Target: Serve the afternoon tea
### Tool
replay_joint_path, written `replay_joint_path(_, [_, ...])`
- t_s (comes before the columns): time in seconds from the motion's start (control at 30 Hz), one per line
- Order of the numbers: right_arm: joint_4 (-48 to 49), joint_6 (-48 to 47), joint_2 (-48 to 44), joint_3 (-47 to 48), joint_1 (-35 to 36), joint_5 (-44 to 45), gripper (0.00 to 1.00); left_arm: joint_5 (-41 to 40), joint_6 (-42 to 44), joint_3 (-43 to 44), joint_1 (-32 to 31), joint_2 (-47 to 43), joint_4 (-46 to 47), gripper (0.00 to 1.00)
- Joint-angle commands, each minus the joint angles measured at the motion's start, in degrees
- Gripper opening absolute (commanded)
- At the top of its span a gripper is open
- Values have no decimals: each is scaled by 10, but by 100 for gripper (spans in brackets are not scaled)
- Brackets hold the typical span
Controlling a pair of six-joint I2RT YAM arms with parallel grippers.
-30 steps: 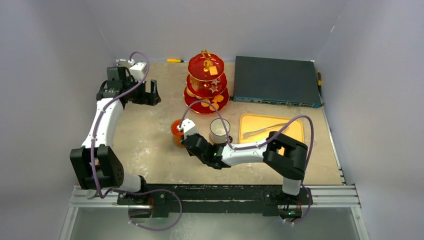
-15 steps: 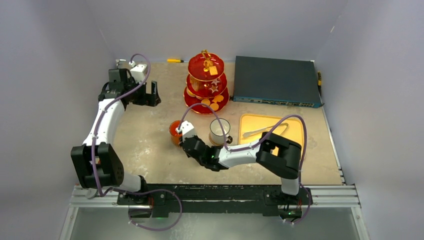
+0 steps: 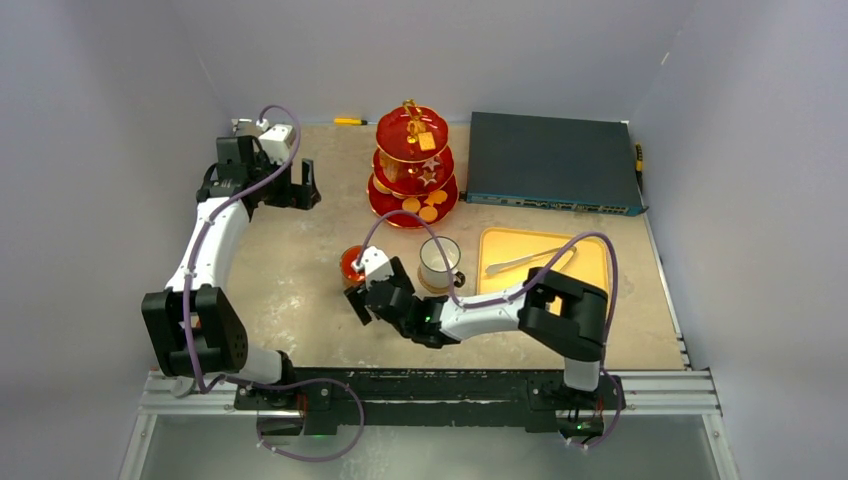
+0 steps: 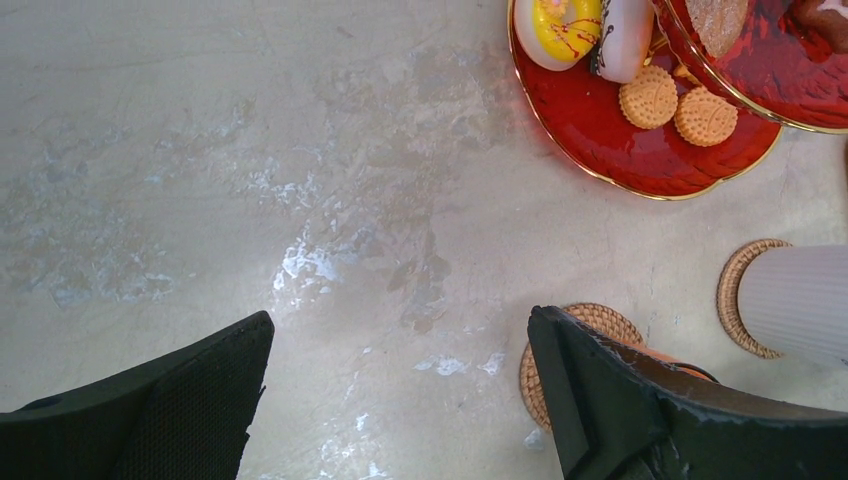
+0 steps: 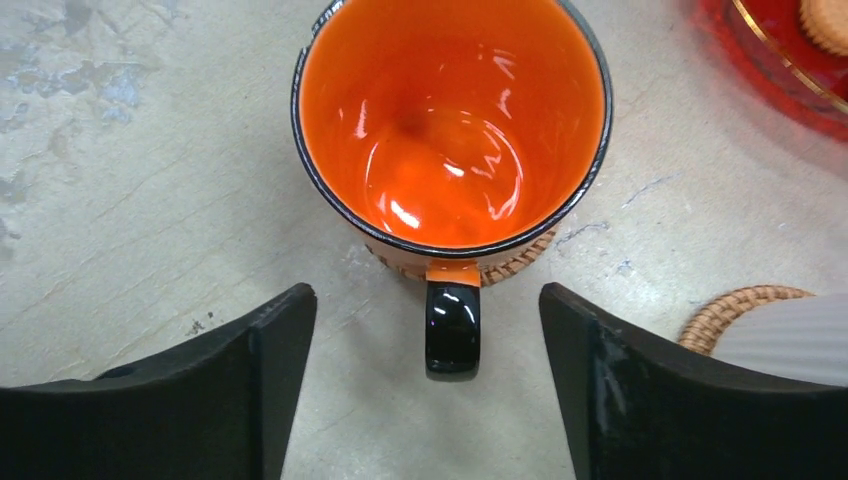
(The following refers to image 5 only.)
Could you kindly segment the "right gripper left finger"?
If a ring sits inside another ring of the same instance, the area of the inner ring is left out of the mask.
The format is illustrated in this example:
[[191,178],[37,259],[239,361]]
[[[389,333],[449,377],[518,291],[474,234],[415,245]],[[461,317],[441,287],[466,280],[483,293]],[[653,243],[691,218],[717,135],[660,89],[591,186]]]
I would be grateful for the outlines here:
[[292,286],[91,380],[1,392],[5,479],[278,479],[316,321]]

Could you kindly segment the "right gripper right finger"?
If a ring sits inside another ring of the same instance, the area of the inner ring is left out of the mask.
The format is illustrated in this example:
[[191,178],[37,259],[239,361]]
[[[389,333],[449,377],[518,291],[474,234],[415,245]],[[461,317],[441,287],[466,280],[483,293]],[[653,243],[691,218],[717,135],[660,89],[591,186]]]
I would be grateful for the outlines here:
[[843,479],[847,391],[692,352],[552,282],[544,342],[579,479]]

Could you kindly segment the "white enamel mug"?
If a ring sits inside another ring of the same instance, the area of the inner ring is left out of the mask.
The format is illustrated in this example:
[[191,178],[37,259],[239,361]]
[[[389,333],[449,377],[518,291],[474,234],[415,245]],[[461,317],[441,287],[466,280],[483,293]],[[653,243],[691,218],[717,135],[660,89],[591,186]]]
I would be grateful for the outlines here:
[[732,322],[711,356],[757,372],[845,387],[847,295],[758,306]]

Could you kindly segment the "orange mug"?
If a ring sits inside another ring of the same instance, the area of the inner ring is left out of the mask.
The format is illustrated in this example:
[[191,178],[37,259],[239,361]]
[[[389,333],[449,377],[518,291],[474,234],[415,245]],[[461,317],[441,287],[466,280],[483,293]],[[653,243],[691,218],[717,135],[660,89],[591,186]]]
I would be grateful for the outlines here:
[[436,378],[475,376],[480,269],[574,209],[612,122],[604,52],[569,1],[333,1],[292,80],[315,188],[375,253],[426,269]]

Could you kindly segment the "red three-tier cake stand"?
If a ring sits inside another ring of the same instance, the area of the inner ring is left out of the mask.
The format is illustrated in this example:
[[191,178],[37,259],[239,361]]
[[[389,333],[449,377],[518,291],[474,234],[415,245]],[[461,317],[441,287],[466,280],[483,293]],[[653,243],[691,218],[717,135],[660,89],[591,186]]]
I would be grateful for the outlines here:
[[712,48],[793,121],[847,142],[847,58],[815,44],[800,1],[681,1]]

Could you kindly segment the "round biscuit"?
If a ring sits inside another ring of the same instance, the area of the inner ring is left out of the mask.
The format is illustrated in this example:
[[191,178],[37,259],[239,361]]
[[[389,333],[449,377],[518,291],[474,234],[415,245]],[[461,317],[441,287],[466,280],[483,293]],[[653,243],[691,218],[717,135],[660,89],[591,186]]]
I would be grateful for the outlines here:
[[802,0],[802,28],[822,50],[847,55],[847,0]]

